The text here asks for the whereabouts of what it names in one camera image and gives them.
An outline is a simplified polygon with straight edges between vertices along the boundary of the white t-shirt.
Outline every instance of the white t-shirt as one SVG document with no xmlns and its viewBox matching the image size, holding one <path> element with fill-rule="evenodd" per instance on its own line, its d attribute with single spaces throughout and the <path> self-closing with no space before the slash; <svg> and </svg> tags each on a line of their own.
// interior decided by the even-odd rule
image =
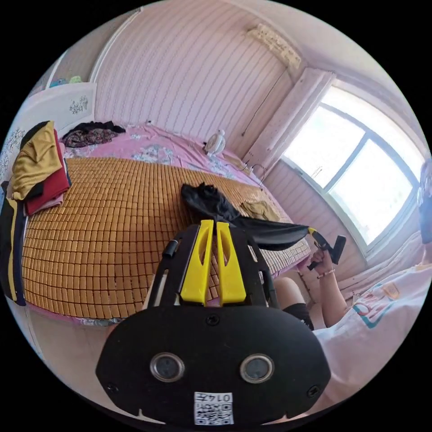
<svg viewBox="0 0 432 432">
<path fill-rule="evenodd" d="M 308 412 L 354 395 L 393 357 L 411 330 L 432 281 L 432 264 L 393 274 L 366 291 L 335 325 L 314 331 L 332 376 Z"/>
</svg>

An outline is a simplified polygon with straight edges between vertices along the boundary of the window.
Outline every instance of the window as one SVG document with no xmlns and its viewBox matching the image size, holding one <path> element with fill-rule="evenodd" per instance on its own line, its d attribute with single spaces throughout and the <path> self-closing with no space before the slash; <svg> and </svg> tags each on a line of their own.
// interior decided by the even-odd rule
<svg viewBox="0 0 432 432">
<path fill-rule="evenodd" d="M 331 87 L 284 153 L 366 256 L 415 203 L 424 157 L 390 118 Z"/>
</svg>

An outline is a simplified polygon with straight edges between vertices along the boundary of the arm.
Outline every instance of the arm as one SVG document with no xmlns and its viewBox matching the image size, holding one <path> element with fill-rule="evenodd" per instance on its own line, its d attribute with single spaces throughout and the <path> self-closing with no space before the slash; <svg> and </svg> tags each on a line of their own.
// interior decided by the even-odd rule
<svg viewBox="0 0 432 432">
<path fill-rule="evenodd" d="M 339 290 L 334 273 L 323 276 L 319 281 L 321 307 L 326 327 L 338 323 L 349 309 Z"/>
<path fill-rule="evenodd" d="M 314 253 L 312 261 L 319 263 L 315 267 L 318 275 L 324 275 L 319 279 L 321 307 L 324 323 L 326 327 L 331 327 L 341 320 L 349 307 L 339 290 L 334 273 L 326 274 L 333 270 L 333 263 L 329 252 L 318 250 Z"/>
</svg>

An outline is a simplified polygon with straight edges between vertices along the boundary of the leg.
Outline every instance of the leg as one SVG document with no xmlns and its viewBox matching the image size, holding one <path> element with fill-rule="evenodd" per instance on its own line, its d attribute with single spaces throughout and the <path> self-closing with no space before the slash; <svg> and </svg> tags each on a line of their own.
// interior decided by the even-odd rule
<svg viewBox="0 0 432 432">
<path fill-rule="evenodd" d="M 290 278 L 280 278 L 273 281 L 279 306 L 290 315 L 306 324 L 310 330 L 314 329 L 305 299 L 297 284 Z"/>
<path fill-rule="evenodd" d="M 275 279 L 273 281 L 273 286 L 276 290 L 276 296 L 281 309 L 286 309 L 287 307 L 298 303 L 305 303 L 300 288 L 292 279 Z"/>
</svg>

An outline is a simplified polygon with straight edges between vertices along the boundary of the yellow shirt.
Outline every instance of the yellow shirt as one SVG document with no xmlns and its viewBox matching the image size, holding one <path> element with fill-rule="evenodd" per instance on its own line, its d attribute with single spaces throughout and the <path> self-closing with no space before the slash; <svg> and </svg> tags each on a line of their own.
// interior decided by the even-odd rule
<svg viewBox="0 0 432 432">
<path fill-rule="evenodd" d="M 12 198 L 23 200 L 34 185 L 62 168 L 54 136 L 54 122 L 40 128 L 19 152 L 12 167 Z"/>
</svg>

